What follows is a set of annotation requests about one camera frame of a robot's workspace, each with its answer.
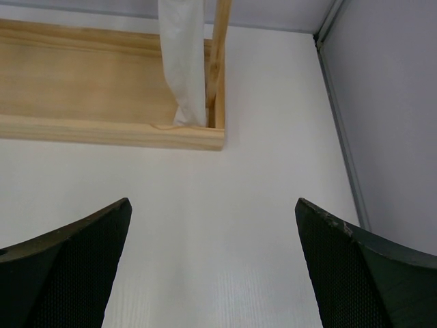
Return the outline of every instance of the white plastic bag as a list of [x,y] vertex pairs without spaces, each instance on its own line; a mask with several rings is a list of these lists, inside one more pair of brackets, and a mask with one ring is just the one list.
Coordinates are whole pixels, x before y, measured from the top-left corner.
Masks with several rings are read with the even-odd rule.
[[178,102],[175,125],[206,126],[203,0],[158,0],[164,74]]

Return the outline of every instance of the wood grain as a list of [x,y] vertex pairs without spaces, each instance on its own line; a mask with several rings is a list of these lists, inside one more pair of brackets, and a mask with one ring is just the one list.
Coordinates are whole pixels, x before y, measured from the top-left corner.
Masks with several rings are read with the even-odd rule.
[[158,36],[0,20],[0,137],[221,149],[176,109]]
[[208,109],[208,126],[210,128],[225,128],[225,91],[225,58],[223,57],[214,106]]
[[167,126],[60,120],[0,115],[0,137],[91,144],[221,150],[225,131],[196,126]]
[[210,67],[207,72],[206,107],[212,108],[219,86],[220,67],[225,54],[225,41],[232,0],[217,0],[214,31],[212,32],[212,48]]

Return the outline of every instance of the wooden post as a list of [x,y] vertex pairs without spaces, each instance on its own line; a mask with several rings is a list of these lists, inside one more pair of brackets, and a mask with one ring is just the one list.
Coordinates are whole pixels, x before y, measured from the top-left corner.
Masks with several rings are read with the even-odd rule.
[[209,115],[213,114],[214,103],[219,85],[221,63],[224,61],[225,40],[232,0],[217,0],[214,31],[212,32],[212,48],[206,79],[206,107]]

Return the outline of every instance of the gray wall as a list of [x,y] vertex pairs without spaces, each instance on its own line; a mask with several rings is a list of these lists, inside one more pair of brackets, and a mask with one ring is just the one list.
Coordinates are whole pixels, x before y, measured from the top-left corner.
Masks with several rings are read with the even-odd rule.
[[436,31],[436,0],[351,0],[322,48],[371,229],[431,254]]
[[[206,0],[207,20],[216,0]],[[315,33],[333,0],[234,0],[231,24]],[[8,0],[0,3],[43,5],[156,17],[158,0]]]

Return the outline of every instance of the wooden shelf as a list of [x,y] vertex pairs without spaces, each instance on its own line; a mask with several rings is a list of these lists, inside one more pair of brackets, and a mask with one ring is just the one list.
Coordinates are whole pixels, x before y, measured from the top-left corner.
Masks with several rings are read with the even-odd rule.
[[220,150],[223,57],[210,126],[173,126],[159,36],[0,20],[0,137]]

